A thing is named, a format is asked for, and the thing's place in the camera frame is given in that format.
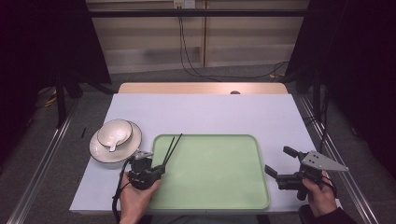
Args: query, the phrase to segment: green tray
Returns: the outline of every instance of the green tray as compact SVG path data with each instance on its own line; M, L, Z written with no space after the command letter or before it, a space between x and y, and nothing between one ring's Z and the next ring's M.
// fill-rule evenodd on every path
M155 138L152 166L163 162L172 137ZM251 135L183 134L149 208L263 209L270 200L262 167Z

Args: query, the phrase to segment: table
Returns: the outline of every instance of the table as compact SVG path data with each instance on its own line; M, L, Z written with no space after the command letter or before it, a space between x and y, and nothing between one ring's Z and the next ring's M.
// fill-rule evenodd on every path
M231 95L232 91L242 94ZM292 174L299 168L297 160L283 153L283 146L301 151L315 149L291 95L279 83L126 83L120 87L119 94L114 95L105 122L112 119L137 123L143 132L140 149L144 151L150 151L153 139L161 133L182 130L183 133L252 134L262 149L264 163L280 174ZM122 162L103 164L90 159L70 210L81 214L111 211L111 196L121 166ZM296 191L277 189L272 177L267 177L267 184L272 198L267 208L233 213L295 212L306 204L296 198ZM164 212L227 211L148 210L150 214Z

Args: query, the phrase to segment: white saucer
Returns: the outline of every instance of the white saucer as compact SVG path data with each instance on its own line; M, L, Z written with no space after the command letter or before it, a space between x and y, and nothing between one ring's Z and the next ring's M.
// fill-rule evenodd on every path
M132 136L128 138L122 145L117 146L116 150L110 152L110 147L105 147L98 141L97 133L93 135L90 142L90 152L94 159L100 162L110 163L123 161L134 154L142 142L142 132L140 128L131 121L128 121L132 126Z

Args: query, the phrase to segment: human hand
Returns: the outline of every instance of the human hand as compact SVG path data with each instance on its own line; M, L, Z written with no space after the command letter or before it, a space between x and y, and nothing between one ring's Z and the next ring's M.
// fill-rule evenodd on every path
M330 181L327 178L323 177L322 179L330 184ZM337 209L337 204L335 203L334 194L331 188L326 185L318 186L307 178L303 179L303 184L309 190L309 206L311 207L312 213L315 217L326 215Z
M122 176L121 187L129 183L128 173L125 172ZM146 208L149 205L154 192L160 187L161 180L157 180L154 184L145 190L134 188L128 184L120 194L121 205L121 224L137 223L140 218L145 214Z

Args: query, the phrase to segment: hand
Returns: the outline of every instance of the hand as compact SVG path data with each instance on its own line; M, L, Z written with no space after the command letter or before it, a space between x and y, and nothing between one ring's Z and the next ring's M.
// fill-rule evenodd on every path
M330 182L326 178L323 178L323 181L327 183ZM337 209L337 204L335 203L334 194L332 193L331 188L326 185L323 185L320 188L316 183L306 178L303 179L303 184L309 189L309 206L311 207L312 213L315 217L326 215Z
M121 187L128 184L128 173L122 176ZM154 184L145 190L134 188L128 184L121 192L120 205L121 205L121 220L122 224L137 223L140 218L145 214L146 208L149 204L154 192L160 187L161 180L157 180Z

